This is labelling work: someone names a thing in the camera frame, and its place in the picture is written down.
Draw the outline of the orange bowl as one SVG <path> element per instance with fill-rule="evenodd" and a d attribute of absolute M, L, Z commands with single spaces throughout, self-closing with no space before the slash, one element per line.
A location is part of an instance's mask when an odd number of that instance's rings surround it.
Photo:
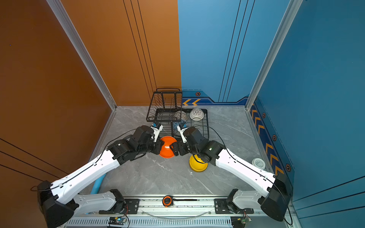
<path fill-rule="evenodd" d="M 170 146 L 172 146 L 173 143 L 176 143 L 177 140 L 171 136 L 162 137 L 161 140 L 163 141 L 163 146 L 159 155 L 165 159 L 173 158 L 175 154 Z"/>

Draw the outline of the yellow bowl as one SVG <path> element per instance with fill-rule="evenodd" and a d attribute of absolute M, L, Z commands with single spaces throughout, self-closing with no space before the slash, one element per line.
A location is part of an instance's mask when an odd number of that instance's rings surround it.
<path fill-rule="evenodd" d="M 193 171 L 200 173 L 208 168 L 208 163 L 203 162 L 197 155 L 192 155 L 189 159 L 189 166 Z"/>

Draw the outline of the blue triangle patterned bowl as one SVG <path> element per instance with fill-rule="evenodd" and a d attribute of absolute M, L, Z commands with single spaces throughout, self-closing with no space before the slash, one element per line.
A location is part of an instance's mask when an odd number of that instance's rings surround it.
<path fill-rule="evenodd" d="M 184 128 L 187 128 L 187 123 L 185 120 L 181 120 L 181 121 L 176 121 L 176 122 L 173 122 L 173 129 L 174 130 L 178 130 L 178 127 L 180 127 L 180 129 L 184 129 Z"/>

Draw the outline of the brown floral patterned bowl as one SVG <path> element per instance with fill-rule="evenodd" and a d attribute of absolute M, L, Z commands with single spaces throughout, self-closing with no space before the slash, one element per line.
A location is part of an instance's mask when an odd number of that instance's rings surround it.
<path fill-rule="evenodd" d="M 173 118 L 175 121 L 184 121 L 184 122 L 188 121 L 187 114 L 184 111 L 176 111 L 173 115 Z"/>

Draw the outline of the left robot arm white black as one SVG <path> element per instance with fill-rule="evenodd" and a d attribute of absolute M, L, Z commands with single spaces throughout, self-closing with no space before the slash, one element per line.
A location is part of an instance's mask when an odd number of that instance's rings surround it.
<path fill-rule="evenodd" d="M 104 174 L 147 153 L 159 154 L 163 146 L 158 138 L 162 129 L 160 123 L 140 126 L 132 135 L 125 133 L 109 143 L 99 156 L 73 173 L 32 187 L 38 194 L 38 205 L 47 227 L 57 228 L 69 221 L 82 207 L 75 200 L 77 194 Z"/>

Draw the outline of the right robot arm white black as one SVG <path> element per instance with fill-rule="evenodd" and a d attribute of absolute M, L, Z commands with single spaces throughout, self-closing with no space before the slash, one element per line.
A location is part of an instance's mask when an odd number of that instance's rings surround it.
<path fill-rule="evenodd" d="M 257 192 L 258 196 L 253 201 L 267 216 L 280 222 L 286 220 L 293 187 L 285 174 L 274 174 L 255 167 L 235 155 L 224 142 L 210 141 L 195 127 L 179 125 L 177 129 L 181 139 L 171 145 L 175 154 L 191 154 L 198 164 L 210 163 L 234 174 Z"/>

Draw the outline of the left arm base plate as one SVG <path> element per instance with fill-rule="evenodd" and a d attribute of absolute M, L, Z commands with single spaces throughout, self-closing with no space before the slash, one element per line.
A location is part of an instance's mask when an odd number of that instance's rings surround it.
<path fill-rule="evenodd" d="M 99 214 L 135 215 L 138 213 L 139 204 L 139 199 L 125 199 L 124 201 L 117 201 L 116 204 L 108 211 L 100 210 Z"/>

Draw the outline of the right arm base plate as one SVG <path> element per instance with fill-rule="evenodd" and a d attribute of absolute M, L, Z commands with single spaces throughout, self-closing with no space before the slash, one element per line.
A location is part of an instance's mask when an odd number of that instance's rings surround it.
<path fill-rule="evenodd" d="M 228 199 L 214 199 L 214 208 L 216 214 L 253 214 L 254 209 L 245 208 L 240 209 L 231 200 Z"/>

